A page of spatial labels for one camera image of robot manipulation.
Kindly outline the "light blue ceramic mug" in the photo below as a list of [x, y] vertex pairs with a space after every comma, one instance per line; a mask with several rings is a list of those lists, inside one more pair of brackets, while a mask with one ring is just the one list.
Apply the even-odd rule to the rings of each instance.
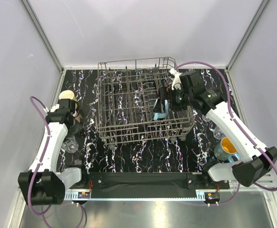
[[157, 121], [166, 118], [168, 116], [168, 112], [169, 102], [167, 100], [163, 102], [157, 98], [153, 106], [153, 120]]

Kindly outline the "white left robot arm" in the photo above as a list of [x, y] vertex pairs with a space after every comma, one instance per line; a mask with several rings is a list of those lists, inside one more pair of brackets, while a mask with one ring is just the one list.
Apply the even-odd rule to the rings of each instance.
[[45, 132], [38, 153], [27, 172], [18, 176], [19, 188], [29, 207], [60, 205], [73, 185], [82, 189], [88, 176], [80, 168], [67, 168], [57, 173], [62, 144], [76, 125], [76, 101], [61, 99], [46, 115], [42, 115]]

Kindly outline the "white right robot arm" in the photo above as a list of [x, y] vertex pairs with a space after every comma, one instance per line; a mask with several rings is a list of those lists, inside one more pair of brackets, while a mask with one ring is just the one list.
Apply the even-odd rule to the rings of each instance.
[[206, 174], [201, 177], [205, 188], [212, 189], [225, 180], [236, 180], [249, 187], [276, 169], [277, 148], [267, 147], [245, 126], [231, 108], [229, 95], [215, 87], [206, 89], [197, 71], [180, 73], [171, 68], [169, 74], [173, 82], [159, 88], [153, 107], [154, 120], [165, 118], [170, 110], [179, 112], [192, 106], [225, 134], [220, 143], [222, 149], [215, 153], [222, 163], [206, 168]]

